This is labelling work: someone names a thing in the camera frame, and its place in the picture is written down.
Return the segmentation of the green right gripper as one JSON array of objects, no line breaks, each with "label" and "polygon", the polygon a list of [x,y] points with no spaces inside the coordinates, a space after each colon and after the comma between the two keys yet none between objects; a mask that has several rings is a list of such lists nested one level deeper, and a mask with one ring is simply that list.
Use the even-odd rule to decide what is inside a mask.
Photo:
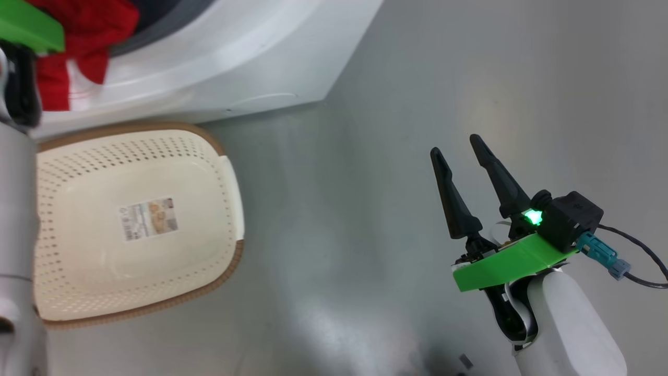
[{"label": "green right gripper", "polygon": [[[480,135],[470,135],[478,163],[483,167],[499,200],[499,213],[507,219],[530,209],[530,198],[494,155]],[[458,240],[480,236],[483,226],[470,213],[452,180],[452,171],[441,150],[433,147],[430,159],[437,190],[446,217],[449,237]],[[491,303],[499,329],[513,345],[527,345],[538,333],[537,319],[528,302],[528,283],[543,272],[551,272],[577,252],[565,254],[537,234],[511,241],[487,257],[452,266],[460,292],[480,290]]]}]

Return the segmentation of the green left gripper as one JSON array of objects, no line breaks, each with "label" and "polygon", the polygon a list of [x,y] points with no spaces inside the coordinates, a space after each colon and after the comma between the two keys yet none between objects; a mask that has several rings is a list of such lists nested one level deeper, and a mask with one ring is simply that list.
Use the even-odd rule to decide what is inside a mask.
[{"label": "green left gripper", "polygon": [[65,50],[64,28],[26,1],[1,2],[1,112],[12,128],[40,124],[37,59]]}]

